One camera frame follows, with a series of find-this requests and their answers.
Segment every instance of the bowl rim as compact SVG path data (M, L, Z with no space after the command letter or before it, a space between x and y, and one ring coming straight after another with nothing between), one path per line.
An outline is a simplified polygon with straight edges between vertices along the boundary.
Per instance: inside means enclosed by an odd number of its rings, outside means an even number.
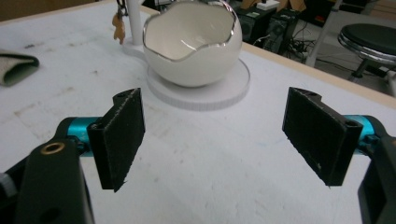
M160 17L161 15L167 13L168 11L172 10L172 8L175 7L176 5L186 4L186 3L188 3L188 4L197 4L197 5L200 4L200 5L204 5L204 6L220 6L220 7L224 7L227 11L229 11L233 15L233 28L232 28L228 38L224 42L219 42L219 43L216 43L216 44L204 44L204 45L201 45L196 50L193 50L191 53L188 53L188 54L186 54L185 56L183 56L183 57L181 57L179 59L168 58L167 56L161 54L160 52L157 52L156 50L153 50L153 49L149 48L146 45L146 38L145 38L146 37L146 30L147 30L147 27L149 25L149 22L154 20L155 18ZM184 61L185 59L189 58L192 54L198 52L201 49L207 49L207 48L211 48L211 47L224 47L224 46L226 46L230 42L231 38L235 34L234 28L237 25L237 23L238 23L238 16L236 15L235 11L233 10L233 8L230 5L228 5L227 2L225 2L223 0L214 1L214 2L208 2L208 3L199 2L197 0L178 0L175 3L173 3L172 5L170 5L168 10L166 10L165 12L160 12L158 14L152 15L145 21L145 24L144 24L144 27L143 27L143 46L144 46L145 49L151 51L154 54L157 54L158 56L164 58L165 60L168 60L168 61L173 62L173 63L181 62L181 61Z

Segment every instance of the black stool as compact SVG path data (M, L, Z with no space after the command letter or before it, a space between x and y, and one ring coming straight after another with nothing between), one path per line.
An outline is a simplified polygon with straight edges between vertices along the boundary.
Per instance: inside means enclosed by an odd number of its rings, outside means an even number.
M396 29L374 24L351 24L343 27L338 41L363 58L358 70L348 78L350 81L361 78L370 61L396 64Z

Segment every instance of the table surface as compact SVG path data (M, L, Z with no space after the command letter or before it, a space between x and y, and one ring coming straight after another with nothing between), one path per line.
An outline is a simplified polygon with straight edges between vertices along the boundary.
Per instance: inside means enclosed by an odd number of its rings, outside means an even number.
M289 87L340 114L372 115L396 135L396 100L244 44L251 83L231 107L197 112L156 98L147 70L113 40L115 1L0 23L0 48L35 55L33 75L0 88L0 170L53 136L67 117L100 117L111 97L142 89L146 134L119 192L81 158L97 223L361 223L355 155L342 187L326 187L282 132ZM142 7L142 22L152 13Z

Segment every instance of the chair leg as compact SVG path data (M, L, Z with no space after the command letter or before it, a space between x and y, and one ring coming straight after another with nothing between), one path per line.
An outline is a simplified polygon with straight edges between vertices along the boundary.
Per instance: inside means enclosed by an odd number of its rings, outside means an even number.
M357 80L359 80L359 78L363 77L362 73L364 72L364 70L366 70L366 67L368 64L369 64L369 60L363 59L363 62L361 62L361 65L359 65L359 68L350 75L348 80L351 82L357 82Z

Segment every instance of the egg-shaped bowl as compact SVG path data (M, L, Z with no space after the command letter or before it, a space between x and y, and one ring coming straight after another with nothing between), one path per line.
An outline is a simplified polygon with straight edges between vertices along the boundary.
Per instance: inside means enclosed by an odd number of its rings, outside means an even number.
M148 64L160 77L200 87L221 80L232 69L242 31L225 2L180 1L146 20L143 43Z

